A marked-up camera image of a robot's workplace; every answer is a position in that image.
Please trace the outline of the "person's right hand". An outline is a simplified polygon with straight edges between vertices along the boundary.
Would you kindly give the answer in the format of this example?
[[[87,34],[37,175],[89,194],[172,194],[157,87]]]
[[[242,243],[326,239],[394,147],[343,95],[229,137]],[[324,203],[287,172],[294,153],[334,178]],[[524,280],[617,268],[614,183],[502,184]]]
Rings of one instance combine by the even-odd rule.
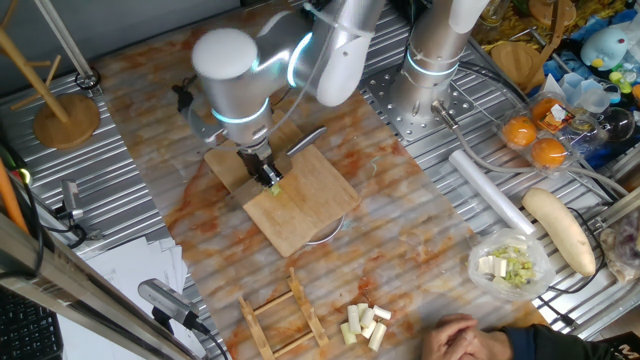
[[[458,360],[512,360],[514,351],[507,335],[501,331],[484,332],[475,319],[466,319],[465,325],[449,341],[454,359]]]

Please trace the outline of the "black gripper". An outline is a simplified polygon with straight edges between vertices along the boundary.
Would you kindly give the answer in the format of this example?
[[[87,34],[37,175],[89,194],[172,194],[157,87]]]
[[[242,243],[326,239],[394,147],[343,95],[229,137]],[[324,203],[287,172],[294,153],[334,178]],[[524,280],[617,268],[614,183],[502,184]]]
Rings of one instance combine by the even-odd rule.
[[[264,186],[274,186],[283,178],[282,173],[274,164],[274,156],[270,147],[242,148],[237,154],[249,175]]]

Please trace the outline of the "person's left hand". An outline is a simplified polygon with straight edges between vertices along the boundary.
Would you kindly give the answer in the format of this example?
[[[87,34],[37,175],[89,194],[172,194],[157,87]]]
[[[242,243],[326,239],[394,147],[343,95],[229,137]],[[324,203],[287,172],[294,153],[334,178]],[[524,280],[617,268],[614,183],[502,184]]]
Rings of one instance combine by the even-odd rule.
[[[422,360],[459,360],[475,340],[477,321],[467,314],[442,317],[423,338]]]

